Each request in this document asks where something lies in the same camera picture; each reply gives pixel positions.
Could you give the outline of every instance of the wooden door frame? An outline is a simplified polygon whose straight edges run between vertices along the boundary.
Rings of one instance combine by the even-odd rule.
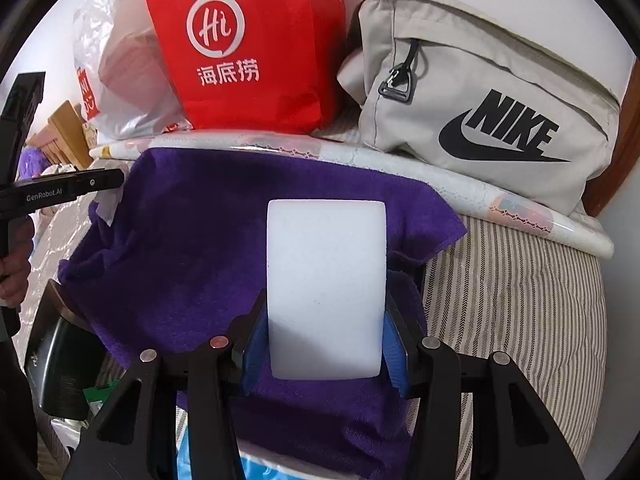
[[[582,203],[587,214],[597,216],[613,198],[636,165],[640,156],[640,62],[631,72],[629,85],[620,110],[618,140],[611,164],[598,177],[587,182]]]

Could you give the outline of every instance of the black buckle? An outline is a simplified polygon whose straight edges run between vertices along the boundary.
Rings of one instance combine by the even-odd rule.
[[[401,64],[393,67],[389,71],[389,77],[380,83],[378,93],[382,97],[401,103],[411,103],[415,92],[414,72],[411,69],[411,65],[418,53],[418,47],[420,47],[420,40],[412,38],[406,59]],[[404,89],[398,88],[400,85],[404,85]]]

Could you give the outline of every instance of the white foam block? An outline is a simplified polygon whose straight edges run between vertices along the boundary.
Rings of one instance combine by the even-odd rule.
[[[269,203],[267,308],[274,377],[378,375],[385,287],[384,203]]]

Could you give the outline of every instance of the haidilao logo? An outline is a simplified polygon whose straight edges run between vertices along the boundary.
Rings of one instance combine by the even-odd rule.
[[[187,15],[187,35],[204,56],[229,56],[244,37],[242,9],[235,0],[197,0]]]

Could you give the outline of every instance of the nike swoosh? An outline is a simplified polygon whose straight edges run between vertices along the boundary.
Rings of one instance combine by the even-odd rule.
[[[508,148],[498,148],[496,146],[485,146],[476,144],[467,139],[462,133],[462,123],[471,110],[467,110],[458,117],[453,118],[445,124],[440,131],[438,141],[449,155],[464,160],[515,160],[526,162],[569,162],[562,158],[551,158],[550,156],[535,155],[533,153],[521,152],[520,150],[509,150]]]

